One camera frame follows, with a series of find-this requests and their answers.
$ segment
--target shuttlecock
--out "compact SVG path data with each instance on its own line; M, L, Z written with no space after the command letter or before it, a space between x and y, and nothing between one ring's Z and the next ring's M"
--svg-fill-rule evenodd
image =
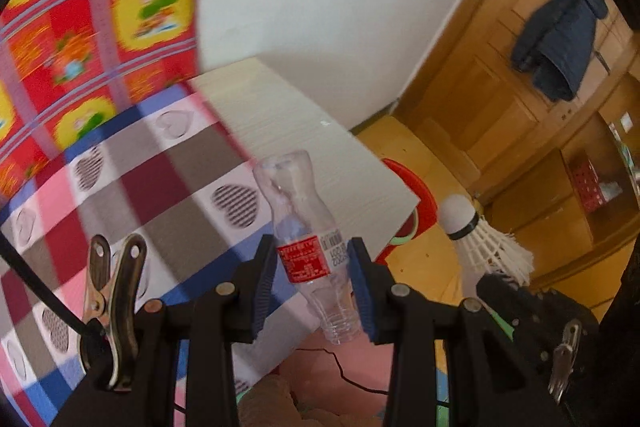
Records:
M502 272L520 286L529 284L533 254L513 235L489 225L464 196L453 194L444 200L438 206L438 222L456 248L465 297L476 296L476 284L485 273Z

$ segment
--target heart pattern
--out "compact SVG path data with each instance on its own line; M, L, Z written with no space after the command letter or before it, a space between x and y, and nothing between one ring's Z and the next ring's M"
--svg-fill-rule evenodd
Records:
M15 218L16 241L18 246L24 247L31 239L31 233L33 233L33 225L36 222L36 213L30 208L23 208L18 212Z
M187 133L192 121L193 113L191 111L174 109L158 116L156 125L162 129L165 138L175 140Z
M86 192L96 184L102 172L104 159L97 147L93 147L87 156L81 158L76 164L76 177L80 190Z
M24 365L24 355L22 350L14 344L14 341L8 340L6 343L6 353L14 365L15 374L21 380L27 380L27 367Z
M60 353L69 350L69 327L49 308L42 311L42 324L49 331L51 344Z
M258 216L258 191L245 185L222 185L211 196L211 202L226 212L226 220L236 229L245 229Z

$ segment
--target table top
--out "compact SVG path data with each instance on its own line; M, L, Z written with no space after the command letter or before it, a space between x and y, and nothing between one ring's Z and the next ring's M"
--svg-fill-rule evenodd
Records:
M326 111L248 58L190 80L255 158L306 149L320 197L343 237L360 236L372 257L411 214L418 198Z

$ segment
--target wooden floor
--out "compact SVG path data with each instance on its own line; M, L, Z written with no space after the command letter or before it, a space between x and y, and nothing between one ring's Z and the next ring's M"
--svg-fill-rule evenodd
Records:
M384 116L357 136L379 158L396 160L418 174L436 201L454 193L466 194L436 156L395 118ZM431 300L459 304L460 266L451 241L438 225L397 247L387 264L398 282Z

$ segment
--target wooden door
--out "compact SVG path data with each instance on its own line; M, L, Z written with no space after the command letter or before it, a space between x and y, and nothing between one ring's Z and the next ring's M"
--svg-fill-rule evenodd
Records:
M510 65L511 49L524 22L548 0L482 0L449 56L429 78L419 100L402 100L396 116L449 168L472 194L504 182L549 142L584 103L552 103L533 87L529 74ZM602 43L618 12L598 27ZM604 68L587 82L607 76ZM415 98L412 86L407 97Z

